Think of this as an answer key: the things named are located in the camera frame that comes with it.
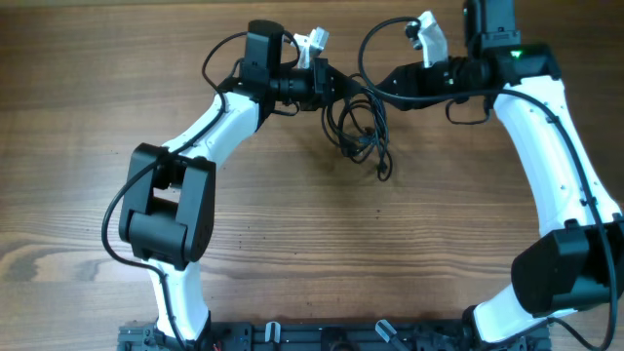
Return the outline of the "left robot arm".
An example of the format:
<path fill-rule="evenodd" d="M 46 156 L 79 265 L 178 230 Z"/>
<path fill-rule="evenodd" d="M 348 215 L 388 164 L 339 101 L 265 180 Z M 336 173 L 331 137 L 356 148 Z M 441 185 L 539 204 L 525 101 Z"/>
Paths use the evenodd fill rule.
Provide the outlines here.
<path fill-rule="evenodd" d="M 215 85 L 210 108 L 165 144 L 140 144 L 117 197 L 120 239 L 154 287 L 156 343 L 171 350 L 200 349 L 211 329 L 199 261 L 214 229 L 217 169 L 276 113 L 277 103 L 315 111 L 361 90 L 322 58 L 329 34 L 321 27 L 290 34 L 255 19 L 241 35 L 244 55 Z"/>

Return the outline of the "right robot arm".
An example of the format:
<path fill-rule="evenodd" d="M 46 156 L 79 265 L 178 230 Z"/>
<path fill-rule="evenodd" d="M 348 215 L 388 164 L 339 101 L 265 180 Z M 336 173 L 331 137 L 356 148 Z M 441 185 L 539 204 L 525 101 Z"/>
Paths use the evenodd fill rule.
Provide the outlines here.
<path fill-rule="evenodd" d="M 511 282 L 465 315 L 466 346 L 534 350 L 552 324 L 606 305 L 611 344 L 623 294 L 623 214 L 583 148 L 562 72 L 543 43 L 525 44 L 510 1 L 463 6 L 467 54 L 449 55 L 430 12 L 403 20 L 421 62 L 395 68 L 373 90 L 401 110 L 479 97 L 504 126 L 537 209 L 539 237 L 513 261 Z"/>

